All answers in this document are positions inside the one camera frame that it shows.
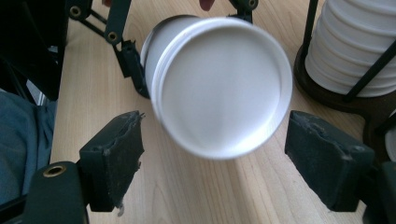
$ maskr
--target wooden table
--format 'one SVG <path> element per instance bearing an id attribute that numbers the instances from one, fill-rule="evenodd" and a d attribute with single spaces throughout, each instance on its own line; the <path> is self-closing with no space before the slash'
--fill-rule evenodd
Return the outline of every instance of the wooden table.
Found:
<path id="1" fill-rule="evenodd" d="M 308 3 L 261 0 L 254 11 L 254 23 L 281 43 L 291 65 L 303 43 Z M 108 13 L 98 0 L 92 8 Z M 234 13 L 227 0 L 217 0 L 208 13 L 198 0 L 135 0 L 124 38 L 135 39 L 140 50 L 149 31 L 165 18 Z M 318 115 L 361 139 L 362 118 L 320 105 L 296 87 L 290 109 Z M 125 213 L 90 213 L 91 223 L 362 223 L 363 203 L 356 213 L 334 213 L 305 184 L 284 153 L 288 117 L 264 146 L 242 158 L 195 157 L 174 143 L 154 117 L 150 101 L 135 92 L 131 79 L 123 78 L 111 46 L 70 21 L 51 162 L 77 161 L 78 151 L 100 129 L 133 110 L 146 114 L 146 152 L 125 195 Z"/>

